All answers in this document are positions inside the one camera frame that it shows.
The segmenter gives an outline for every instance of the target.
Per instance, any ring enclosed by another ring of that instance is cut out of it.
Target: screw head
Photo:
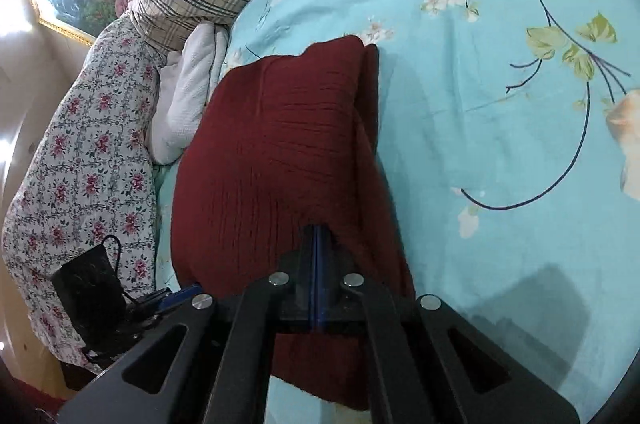
[[[213,298],[209,294],[198,294],[191,299],[191,306],[197,310],[208,309],[213,304]]]
[[[357,272],[347,274],[342,281],[347,287],[360,287],[364,283],[364,278]]]
[[[427,294],[420,298],[420,306],[425,310],[438,310],[442,306],[442,301],[433,294]]]
[[[286,272],[274,272],[269,276],[269,283],[276,287],[286,285],[289,283],[289,274]]]

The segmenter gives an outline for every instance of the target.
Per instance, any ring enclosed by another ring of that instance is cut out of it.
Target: folded red garment
[[[360,271],[414,296],[377,168],[378,49],[347,36],[272,56],[218,85],[178,170],[172,260],[180,284],[241,293],[327,224]],[[273,375],[354,409],[368,406],[363,343],[278,336]]]

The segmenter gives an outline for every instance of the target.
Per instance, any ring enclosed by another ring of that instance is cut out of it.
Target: triangular cutout
[[[147,393],[159,393],[186,334],[186,326],[173,327],[123,372],[122,379]]]
[[[448,330],[449,339],[465,369],[471,386],[487,393],[510,380],[509,372],[472,343],[456,328]]]

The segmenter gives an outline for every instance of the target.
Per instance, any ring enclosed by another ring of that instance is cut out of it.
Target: folded white cloth
[[[154,162],[174,162],[193,140],[206,102],[218,83],[227,40],[224,27],[204,22],[187,38],[182,53],[169,52],[167,66],[160,70],[158,105],[147,137]],[[218,60],[214,76],[214,62]]]

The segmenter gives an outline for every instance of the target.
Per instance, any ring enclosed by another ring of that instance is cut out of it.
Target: bed
[[[378,159],[418,294],[445,299],[588,422],[640,346],[640,204],[606,123],[636,87],[639,20],[640,0],[251,0],[222,74],[347,33],[376,43]],[[178,166],[156,177],[156,283],[172,289]],[[271,390],[268,419],[295,422],[296,389]],[[322,403],[296,397],[320,422]]]

